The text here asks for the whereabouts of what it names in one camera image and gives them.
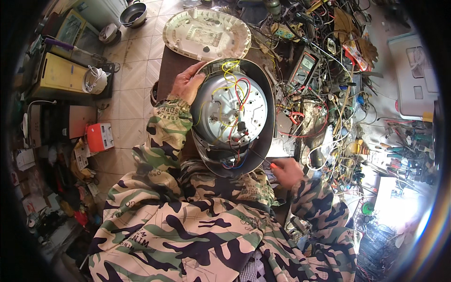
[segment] blue wire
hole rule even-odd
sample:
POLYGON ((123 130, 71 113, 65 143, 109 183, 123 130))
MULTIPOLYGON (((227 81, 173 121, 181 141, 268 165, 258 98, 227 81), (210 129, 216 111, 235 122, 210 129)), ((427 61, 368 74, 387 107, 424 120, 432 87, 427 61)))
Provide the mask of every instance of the blue wire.
POLYGON ((243 159, 243 161, 241 162, 241 164, 240 164, 239 166, 237 166, 237 167, 233 167, 232 169, 240 168, 240 167, 244 164, 244 162, 246 161, 246 158, 248 157, 248 154, 249 154, 249 149, 248 149, 248 151, 246 152, 246 156, 244 156, 244 159, 243 159))

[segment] purple handle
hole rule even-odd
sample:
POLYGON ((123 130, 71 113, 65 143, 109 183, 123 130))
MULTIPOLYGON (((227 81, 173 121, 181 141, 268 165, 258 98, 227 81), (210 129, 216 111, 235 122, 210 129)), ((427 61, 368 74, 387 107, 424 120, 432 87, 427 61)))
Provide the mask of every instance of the purple handle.
POLYGON ((61 42, 61 41, 59 41, 59 40, 52 39, 52 38, 46 38, 46 39, 44 40, 44 42, 45 42, 46 44, 57 45, 57 46, 63 47, 64 49, 67 49, 67 50, 73 50, 73 49, 74 49, 74 46, 73 46, 73 45, 70 45, 70 44, 68 44, 68 43, 61 42))

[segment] multimeter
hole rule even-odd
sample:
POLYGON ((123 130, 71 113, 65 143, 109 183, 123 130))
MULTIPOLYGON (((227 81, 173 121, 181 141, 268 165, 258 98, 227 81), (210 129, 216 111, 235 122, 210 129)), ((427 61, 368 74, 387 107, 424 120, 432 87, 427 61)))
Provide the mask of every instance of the multimeter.
POLYGON ((319 56, 313 51, 303 46, 295 51, 294 64, 289 68, 288 81, 297 89, 305 87, 316 70, 319 56))

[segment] tiled floor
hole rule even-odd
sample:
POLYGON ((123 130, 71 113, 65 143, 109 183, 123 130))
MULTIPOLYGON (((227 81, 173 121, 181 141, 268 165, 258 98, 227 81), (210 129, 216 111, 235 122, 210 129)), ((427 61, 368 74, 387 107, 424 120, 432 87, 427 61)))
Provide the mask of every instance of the tiled floor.
POLYGON ((180 0, 144 0, 147 20, 137 29, 120 27, 121 42, 107 47, 104 56, 121 68, 115 74, 113 97, 97 102, 109 104, 99 121, 111 123, 115 148, 94 156, 101 197, 126 173, 135 171, 134 145, 144 143, 152 105, 150 90, 160 75, 164 42, 163 27, 175 13, 181 12, 180 0))

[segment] multimeter display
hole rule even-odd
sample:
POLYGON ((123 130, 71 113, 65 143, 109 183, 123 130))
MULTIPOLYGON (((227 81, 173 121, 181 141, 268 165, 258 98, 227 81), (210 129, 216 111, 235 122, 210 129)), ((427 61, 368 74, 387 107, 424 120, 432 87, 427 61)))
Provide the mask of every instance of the multimeter display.
POLYGON ((314 62, 310 61, 309 59, 307 59, 307 57, 304 57, 302 59, 301 64, 306 67, 308 70, 311 70, 313 65, 315 64, 314 62))

